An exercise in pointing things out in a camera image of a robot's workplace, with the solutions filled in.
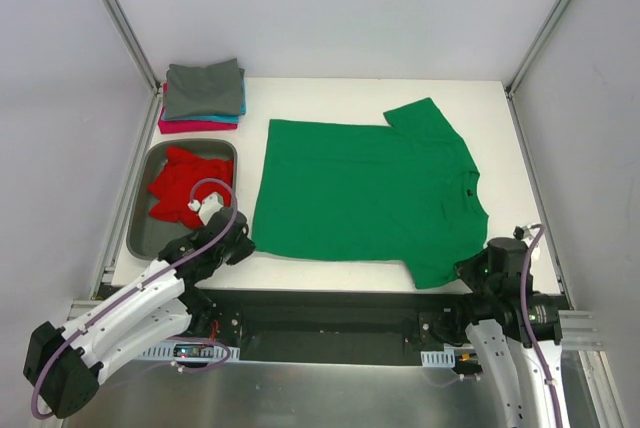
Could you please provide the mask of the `green t-shirt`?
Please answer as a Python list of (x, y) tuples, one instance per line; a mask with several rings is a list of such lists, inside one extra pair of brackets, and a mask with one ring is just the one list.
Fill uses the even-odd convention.
[(419, 289), (454, 280), (489, 217), (480, 172), (433, 100), (381, 125), (272, 120), (253, 215), (257, 248), (326, 262), (400, 262)]

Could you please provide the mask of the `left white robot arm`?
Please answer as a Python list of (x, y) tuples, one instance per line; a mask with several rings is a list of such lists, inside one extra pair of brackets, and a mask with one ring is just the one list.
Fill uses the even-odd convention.
[(23, 368), (33, 388), (32, 415), (77, 413), (123, 365), (166, 339), (212, 344), (214, 303), (197, 285), (254, 249), (246, 217), (224, 207), (205, 226), (169, 242), (107, 300), (62, 326), (46, 321), (35, 328)]

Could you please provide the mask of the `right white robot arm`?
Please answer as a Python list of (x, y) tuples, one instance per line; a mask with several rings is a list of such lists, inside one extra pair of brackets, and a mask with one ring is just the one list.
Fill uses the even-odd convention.
[(534, 246), (494, 238), (458, 264), (471, 292), (450, 317), (450, 330), (474, 347), (501, 425), (568, 427), (560, 314), (551, 296), (533, 289)]

